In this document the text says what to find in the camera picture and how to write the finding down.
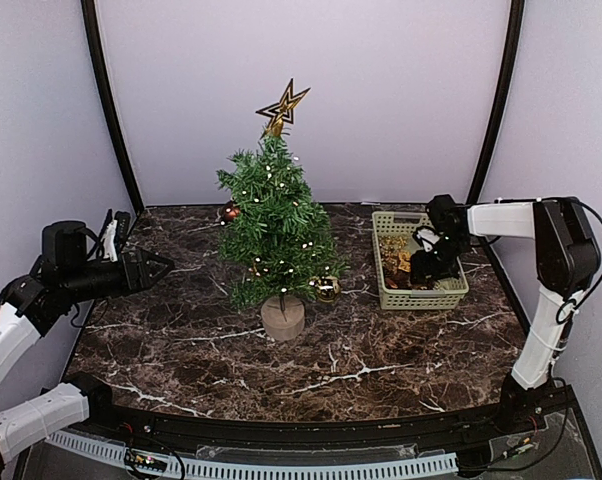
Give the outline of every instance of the red wire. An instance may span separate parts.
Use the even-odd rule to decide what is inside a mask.
[[[536,435],[537,433],[539,433],[539,425],[537,425],[537,421],[534,419],[533,416],[530,416],[530,420],[532,421],[532,424],[534,425],[534,434]]]

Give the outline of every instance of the white wall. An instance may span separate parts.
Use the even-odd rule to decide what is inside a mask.
[[[101,111],[79,1],[0,0],[0,290],[26,274],[41,230],[99,229],[131,210]],[[77,330],[60,321],[0,388],[0,409],[52,387]]]
[[[149,205],[224,202],[291,77],[289,144],[320,201],[467,195],[509,0],[99,1],[122,128]]]
[[[526,2],[483,199],[549,195],[576,195],[602,214],[602,0]],[[532,315],[532,243],[502,240],[497,251]],[[602,286],[577,317],[557,369],[574,385],[602,461]]]

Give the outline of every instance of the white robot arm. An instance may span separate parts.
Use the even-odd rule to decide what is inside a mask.
[[[174,268],[171,260],[142,249],[121,251],[129,220],[128,214],[112,218],[108,212],[100,237],[82,222],[58,222],[43,230],[43,254],[32,272],[12,281],[0,295],[0,384],[73,305],[149,289]],[[95,240],[89,253],[86,236]],[[88,260],[93,253],[96,258]],[[111,399],[107,385],[79,373],[34,400],[0,412],[0,474],[22,450],[98,416]]]
[[[506,378],[496,424],[509,430],[517,404],[550,380],[551,368],[565,349],[572,317],[600,265],[599,248],[582,203],[576,198],[500,201],[457,205],[439,195],[427,212],[438,235],[429,251],[412,257],[412,280],[425,283],[458,274],[456,258],[470,236],[509,236],[535,241],[539,301],[521,355]],[[419,232],[415,239],[419,241]]]

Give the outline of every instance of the basket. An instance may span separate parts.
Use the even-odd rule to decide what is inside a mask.
[[[468,293],[468,281],[459,262],[459,278],[446,278],[436,282],[434,290],[393,290],[385,286],[379,235],[407,235],[410,240],[406,250],[414,253],[420,250],[412,233],[419,227],[432,223],[425,213],[415,212],[374,212],[372,214],[374,260],[379,282],[379,299],[383,310],[450,310]]]

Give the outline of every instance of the red bauble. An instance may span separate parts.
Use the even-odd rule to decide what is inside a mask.
[[[223,211],[221,212],[221,217],[223,221],[226,223],[230,223],[241,213],[241,210],[235,203],[230,200],[223,206]]]

